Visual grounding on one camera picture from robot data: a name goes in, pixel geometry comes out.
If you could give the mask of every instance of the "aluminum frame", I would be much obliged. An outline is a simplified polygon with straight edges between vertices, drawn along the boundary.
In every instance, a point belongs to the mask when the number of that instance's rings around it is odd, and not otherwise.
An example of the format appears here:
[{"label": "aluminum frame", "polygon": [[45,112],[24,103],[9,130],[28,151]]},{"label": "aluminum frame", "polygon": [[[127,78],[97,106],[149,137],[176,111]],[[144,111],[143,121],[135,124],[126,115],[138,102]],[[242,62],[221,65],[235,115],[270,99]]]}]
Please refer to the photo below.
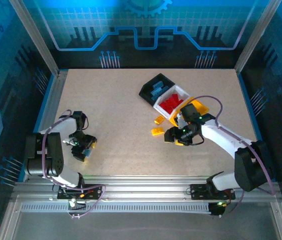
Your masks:
[{"label": "aluminum frame", "polygon": [[267,4],[249,40],[247,41],[241,55],[239,56],[234,66],[234,69],[237,74],[240,74],[242,69],[246,65],[248,59],[250,58],[256,45],[258,44],[260,38],[263,36],[267,26],[269,25],[272,17],[276,13],[281,1],[282,0],[270,0],[269,3]]},{"label": "aluminum frame", "polygon": [[[191,196],[186,194],[190,184],[204,184],[206,178],[205,176],[86,176],[84,181],[86,184],[106,184],[107,186],[99,203],[100,207],[97,210],[99,213],[114,210],[133,213],[136,210],[131,206],[137,204],[143,206],[142,209],[137,210],[138,212],[208,214],[209,212],[198,212],[196,209],[198,206],[218,202],[218,200],[191,200]],[[42,178],[30,178],[26,182],[19,182],[15,185],[0,228],[0,240],[13,239],[20,212],[46,212],[48,214],[68,211],[68,208],[65,207],[68,206],[68,201],[57,200],[58,189],[53,186],[51,182]],[[280,189],[277,184],[274,186],[277,191],[276,196],[255,189],[244,194],[243,203],[271,202],[273,203],[272,209],[282,213]],[[267,184],[262,187],[266,190],[270,189]],[[242,194],[241,189],[234,191],[236,200],[233,200],[233,203],[237,202]],[[95,200],[86,202],[90,206]],[[282,214],[274,216],[276,224],[280,223],[278,229],[282,234]]]}]

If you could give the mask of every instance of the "yellow block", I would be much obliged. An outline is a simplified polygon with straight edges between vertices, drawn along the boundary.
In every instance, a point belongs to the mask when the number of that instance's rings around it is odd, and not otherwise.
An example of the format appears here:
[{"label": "yellow block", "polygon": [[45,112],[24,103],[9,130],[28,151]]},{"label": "yellow block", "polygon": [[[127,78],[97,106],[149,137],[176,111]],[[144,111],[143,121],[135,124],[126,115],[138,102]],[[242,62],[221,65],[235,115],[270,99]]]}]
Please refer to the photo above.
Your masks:
[{"label": "yellow block", "polygon": [[152,133],[152,136],[157,136],[157,135],[160,135],[160,134],[164,134],[165,131],[163,130],[162,127],[157,127],[157,128],[153,128],[151,130],[151,133]]},{"label": "yellow block", "polygon": [[160,125],[164,120],[165,120],[165,117],[160,115],[154,120],[154,122]]},{"label": "yellow block", "polygon": [[178,145],[178,146],[184,146],[184,144],[180,143],[178,140],[176,140],[174,143],[175,143],[175,145]]},{"label": "yellow block", "polygon": [[174,126],[178,126],[176,124],[175,118],[177,117],[177,114],[180,113],[181,108],[183,108],[184,106],[188,105],[188,104],[193,104],[194,107],[196,108],[196,110],[201,114],[207,114],[209,112],[209,108],[207,108],[206,106],[204,106],[201,102],[199,102],[198,100],[193,100],[194,97],[190,97],[190,99],[186,102],[184,102],[182,105],[180,105],[177,110],[175,111],[175,113],[173,114],[173,116],[169,119],[169,121],[174,125]]}]

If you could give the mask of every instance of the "speckled tabletop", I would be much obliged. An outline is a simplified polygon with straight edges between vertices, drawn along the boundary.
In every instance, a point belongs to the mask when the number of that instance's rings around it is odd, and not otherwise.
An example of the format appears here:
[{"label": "speckled tabletop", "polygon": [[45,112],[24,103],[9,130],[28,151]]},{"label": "speckled tabletop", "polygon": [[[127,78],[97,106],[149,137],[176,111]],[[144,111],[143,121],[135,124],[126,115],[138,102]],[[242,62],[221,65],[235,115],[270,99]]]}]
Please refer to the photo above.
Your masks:
[{"label": "speckled tabletop", "polygon": [[[97,138],[85,162],[72,157],[63,144],[65,163],[83,175],[209,176],[233,171],[234,160],[206,139],[199,146],[165,143],[151,129],[160,114],[139,96],[143,84],[162,73],[190,95],[212,95],[223,103],[219,121],[234,132],[255,140],[241,87],[233,69],[70,69],[57,116],[66,109],[83,111],[89,120],[84,132]],[[212,115],[213,99],[201,99]],[[172,124],[165,120],[166,131]]]}]

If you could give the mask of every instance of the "black cable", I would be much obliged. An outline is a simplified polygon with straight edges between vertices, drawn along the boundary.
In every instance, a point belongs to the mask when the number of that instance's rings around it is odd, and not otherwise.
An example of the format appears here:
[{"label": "black cable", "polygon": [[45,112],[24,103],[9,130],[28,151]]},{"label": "black cable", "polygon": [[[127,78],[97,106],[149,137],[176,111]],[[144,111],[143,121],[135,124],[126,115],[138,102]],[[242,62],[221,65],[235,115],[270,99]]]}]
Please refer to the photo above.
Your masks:
[{"label": "black cable", "polygon": [[86,125],[86,128],[82,128],[82,130],[86,130],[89,127],[89,120],[87,116],[85,116],[84,123],[87,123],[87,125]]},{"label": "black cable", "polygon": [[81,210],[81,209],[85,209],[87,206],[82,206],[82,207],[79,207],[79,208],[76,208],[76,209],[71,209],[71,211],[76,211],[76,210]]},{"label": "black cable", "polygon": [[74,145],[77,145],[77,141],[75,142],[74,138],[70,139],[69,144],[71,143],[71,141],[74,143]]},{"label": "black cable", "polygon": [[185,190],[185,194],[186,194],[186,195],[191,195],[191,192],[190,192],[190,193],[187,192],[188,189],[190,189],[190,187],[188,187],[188,188]]},{"label": "black cable", "polygon": [[183,142],[183,141],[180,141],[180,140],[178,140],[178,142],[181,143],[181,144],[184,144],[184,145],[197,146],[197,145],[203,144],[205,142],[205,138],[202,136],[202,134],[199,134],[199,136],[201,137],[202,141],[198,142],[198,143],[187,143],[187,142]]},{"label": "black cable", "polygon": [[52,192],[54,192],[54,188],[55,188],[55,186],[56,186],[56,185],[55,185],[55,184],[53,184],[53,186],[52,186]]}]

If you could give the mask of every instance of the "gear graphic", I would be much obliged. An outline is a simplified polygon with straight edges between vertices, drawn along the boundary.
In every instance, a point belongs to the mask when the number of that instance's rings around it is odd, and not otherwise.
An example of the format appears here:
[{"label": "gear graphic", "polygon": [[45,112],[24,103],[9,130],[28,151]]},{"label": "gear graphic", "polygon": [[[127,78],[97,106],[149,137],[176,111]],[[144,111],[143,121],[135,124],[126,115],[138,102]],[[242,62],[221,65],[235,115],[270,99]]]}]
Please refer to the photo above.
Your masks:
[{"label": "gear graphic", "polygon": [[138,17],[144,16],[145,18],[155,14],[161,14],[162,10],[168,9],[168,4],[172,4],[172,0],[123,0],[125,10],[136,14]]}]

